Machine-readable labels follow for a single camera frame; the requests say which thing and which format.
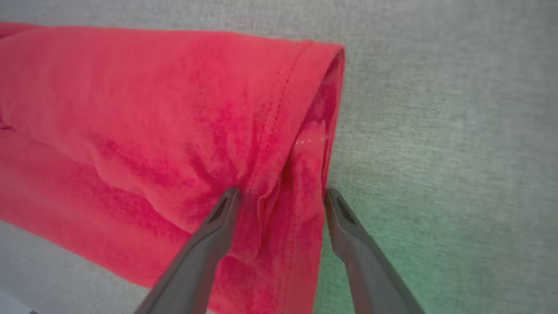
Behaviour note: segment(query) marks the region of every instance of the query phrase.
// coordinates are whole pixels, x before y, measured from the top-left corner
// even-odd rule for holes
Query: gray textured tablecloth
[[[0,20],[344,44],[330,184],[424,310],[558,312],[558,1],[0,0]],[[0,284],[42,314],[125,313],[145,293],[23,231],[0,234]],[[351,312],[324,236],[315,312]],[[46,271],[59,275],[30,275]]]

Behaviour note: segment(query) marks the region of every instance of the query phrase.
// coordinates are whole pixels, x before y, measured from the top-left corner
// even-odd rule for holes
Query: small dark hole
[[[217,218],[219,218],[219,216],[221,216],[221,213],[223,212],[223,210],[225,209],[225,204],[227,203],[227,199],[224,199],[221,202],[221,205],[219,206],[219,208],[217,208],[217,210],[215,211],[215,214],[213,214],[213,216],[211,217],[211,219],[209,220],[209,222],[212,222],[214,220],[216,220]]]
[[[339,204],[339,209],[341,210],[341,215],[343,215],[343,217],[345,218],[345,220],[347,220],[348,222],[356,225],[356,223],[354,222],[353,218],[351,217],[351,215],[349,214],[349,211],[347,211],[347,209],[345,208],[345,206],[343,205],[343,203],[341,201],[337,201],[337,204]]]

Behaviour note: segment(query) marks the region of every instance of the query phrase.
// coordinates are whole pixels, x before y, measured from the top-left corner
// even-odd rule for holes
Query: red cloth
[[[310,313],[339,45],[0,26],[0,218],[151,287],[221,194],[217,313]]]

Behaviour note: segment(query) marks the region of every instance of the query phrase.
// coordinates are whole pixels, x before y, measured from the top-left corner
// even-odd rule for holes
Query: red garment
[[[341,46],[29,25],[0,37],[2,220],[151,287],[237,185],[210,308],[311,312]]]

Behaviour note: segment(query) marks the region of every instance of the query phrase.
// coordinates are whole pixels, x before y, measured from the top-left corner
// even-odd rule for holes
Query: red towel
[[[0,26],[0,218],[151,287],[221,194],[210,308],[310,313],[343,47]]]

